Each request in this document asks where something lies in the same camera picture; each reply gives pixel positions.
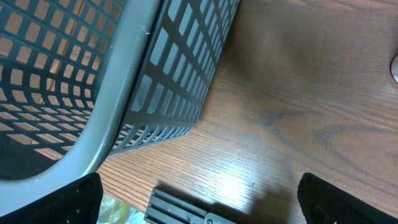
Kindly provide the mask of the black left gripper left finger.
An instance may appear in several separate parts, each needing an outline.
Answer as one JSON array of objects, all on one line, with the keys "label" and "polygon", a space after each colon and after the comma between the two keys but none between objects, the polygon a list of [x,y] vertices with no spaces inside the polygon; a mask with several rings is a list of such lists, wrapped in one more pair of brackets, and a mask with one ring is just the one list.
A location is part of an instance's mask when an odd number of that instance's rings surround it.
[{"label": "black left gripper left finger", "polygon": [[1,223],[96,223],[103,187],[92,172],[16,211],[1,217]]}]

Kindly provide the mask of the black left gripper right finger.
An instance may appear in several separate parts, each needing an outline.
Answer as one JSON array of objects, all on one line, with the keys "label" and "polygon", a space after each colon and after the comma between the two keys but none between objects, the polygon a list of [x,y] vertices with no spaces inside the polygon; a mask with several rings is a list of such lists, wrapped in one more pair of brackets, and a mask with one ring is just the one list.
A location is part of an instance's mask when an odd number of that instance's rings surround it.
[{"label": "black left gripper right finger", "polygon": [[299,182],[297,198],[307,223],[397,224],[397,218],[309,172]]}]

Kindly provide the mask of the green lid white jar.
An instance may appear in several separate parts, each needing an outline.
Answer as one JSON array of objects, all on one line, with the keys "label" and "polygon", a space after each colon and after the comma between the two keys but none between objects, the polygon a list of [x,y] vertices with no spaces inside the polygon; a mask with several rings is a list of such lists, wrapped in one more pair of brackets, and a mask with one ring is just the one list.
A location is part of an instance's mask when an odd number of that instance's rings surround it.
[{"label": "green lid white jar", "polygon": [[391,75],[395,82],[398,83],[398,55],[391,62]]}]

